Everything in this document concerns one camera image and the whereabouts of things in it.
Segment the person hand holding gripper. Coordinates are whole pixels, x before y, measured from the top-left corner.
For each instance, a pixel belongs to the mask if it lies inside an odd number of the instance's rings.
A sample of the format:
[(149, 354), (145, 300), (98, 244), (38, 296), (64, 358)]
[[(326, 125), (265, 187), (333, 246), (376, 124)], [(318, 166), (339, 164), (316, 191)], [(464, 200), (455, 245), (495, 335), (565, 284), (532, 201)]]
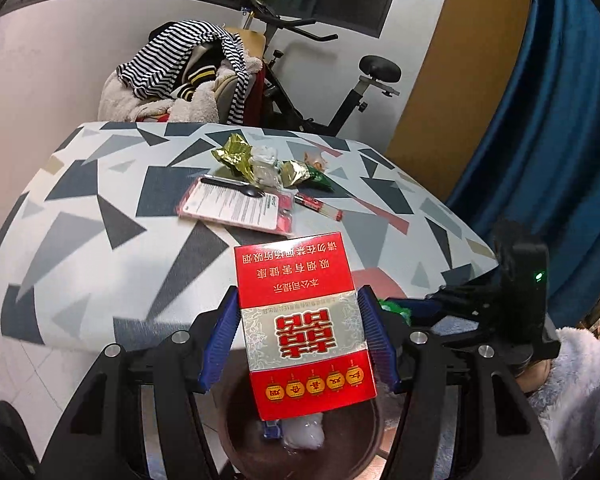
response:
[(530, 364), (527, 369), (516, 378), (516, 383), (524, 393), (535, 392), (544, 384), (544, 382), (546, 382), (551, 368), (551, 360), (542, 360)]

